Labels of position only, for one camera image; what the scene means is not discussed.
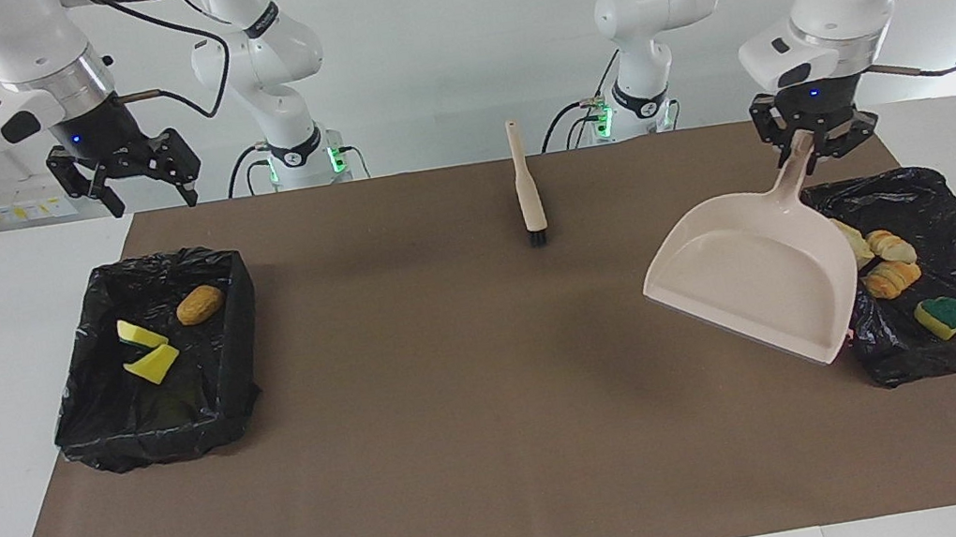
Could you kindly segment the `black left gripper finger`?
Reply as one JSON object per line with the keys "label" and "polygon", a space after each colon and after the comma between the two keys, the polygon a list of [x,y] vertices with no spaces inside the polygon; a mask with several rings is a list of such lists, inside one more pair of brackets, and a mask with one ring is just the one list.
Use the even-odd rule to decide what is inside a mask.
{"label": "black left gripper finger", "polygon": [[792,142],[797,128],[787,124],[778,124],[761,127],[758,137],[763,143],[771,144],[778,151],[777,167],[781,169],[793,152]]}
{"label": "black left gripper finger", "polygon": [[846,154],[855,151],[856,147],[863,145],[874,136],[877,122],[879,117],[851,121],[847,127],[838,126],[838,129],[843,129],[843,132],[833,137],[824,130],[814,132],[810,159],[811,171],[825,158],[829,160],[843,158]]}

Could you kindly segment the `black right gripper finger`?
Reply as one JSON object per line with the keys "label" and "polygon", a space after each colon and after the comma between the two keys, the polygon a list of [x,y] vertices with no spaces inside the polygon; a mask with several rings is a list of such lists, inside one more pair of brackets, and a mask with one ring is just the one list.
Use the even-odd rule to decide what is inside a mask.
{"label": "black right gripper finger", "polygon": [[187,207],[199,201],[195,182],[202,168],[201,160],[176,129],[164,130],[172,186],[180,193]]}
{"label": "black right gripper finger", "polygon": [[107,185],[106,173],[97,173],[93,175],[92,180],[86,189],[87,197],[92,201],[98,201],[106,211],[115,218],[124,217],[126,206],[116,192]]}

